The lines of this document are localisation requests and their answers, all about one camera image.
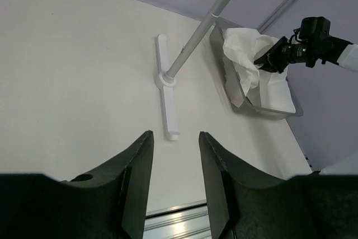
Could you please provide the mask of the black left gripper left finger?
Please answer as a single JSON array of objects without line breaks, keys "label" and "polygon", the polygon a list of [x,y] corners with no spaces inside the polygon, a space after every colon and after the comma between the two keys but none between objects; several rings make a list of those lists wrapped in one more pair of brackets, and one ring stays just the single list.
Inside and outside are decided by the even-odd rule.
[{"label": "black left gripper left finger", "polygon": [[153,153],[148,130],[70,181],[1,174],[1,237],[142,238]]}]

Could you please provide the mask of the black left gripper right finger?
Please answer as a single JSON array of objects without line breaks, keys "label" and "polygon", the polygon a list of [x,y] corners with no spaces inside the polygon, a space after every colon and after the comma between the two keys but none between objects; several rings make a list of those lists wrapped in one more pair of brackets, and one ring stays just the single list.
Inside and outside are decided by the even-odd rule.
[{"label": "black left gripper right finger", "polygon": [[356,238],[357,176],[269,175],[199,135],[213,238]]}]

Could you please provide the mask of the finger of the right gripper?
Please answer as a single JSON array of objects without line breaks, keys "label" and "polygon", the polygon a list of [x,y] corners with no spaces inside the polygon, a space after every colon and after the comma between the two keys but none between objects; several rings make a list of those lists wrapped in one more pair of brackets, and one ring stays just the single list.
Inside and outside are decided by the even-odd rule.
[{"label": "finger of the right gripper", "polygon": [[269,61],[267,60],[267,54],[254,60],[254,65],[261,70],[266,70],[269,67]]}]

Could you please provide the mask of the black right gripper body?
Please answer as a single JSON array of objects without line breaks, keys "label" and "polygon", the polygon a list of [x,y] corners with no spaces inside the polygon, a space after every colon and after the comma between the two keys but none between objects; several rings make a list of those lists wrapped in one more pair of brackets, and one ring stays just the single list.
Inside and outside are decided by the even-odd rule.
[{"label": "black right gripper body", "polygon": [[294,35],[282,37],[268,50],[270,73],[282,73],[289,64],[304,63],[313,68],[316,61],[330,62],[354,70],[354,43],[329,34],[331,22],[325,17],[306,17]]}]

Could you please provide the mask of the white shirt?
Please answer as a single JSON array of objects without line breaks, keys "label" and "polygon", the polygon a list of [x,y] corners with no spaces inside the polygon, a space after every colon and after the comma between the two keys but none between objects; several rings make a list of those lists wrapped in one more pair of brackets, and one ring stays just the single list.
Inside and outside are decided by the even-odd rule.
[{"label": "white shirt", "polygon": [[261,107],[295,113],[286,80],[288,70],[281,74],[270,73],[258,69],[253,63],[268,52],[278,38],[241,27],[224,30],[223,38],[223,53],[235,69],[227,73],[225,85],[232,103],[240,107],[244,97],[252,97]]}]

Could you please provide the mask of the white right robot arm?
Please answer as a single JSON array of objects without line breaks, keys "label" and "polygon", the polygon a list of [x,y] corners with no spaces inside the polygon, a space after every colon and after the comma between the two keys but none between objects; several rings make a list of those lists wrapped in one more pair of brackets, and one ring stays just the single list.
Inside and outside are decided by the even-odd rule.
[{"label": "white right robot arm", "polygon": [[[307,17],[255,60],[264,71],[317,60],[357,70],[357,45],[330,35],[324,17]],[[199,135],[213,238],[356,238],[357,176],[312,173],[282,180],[226,150],[209,133]]]}]

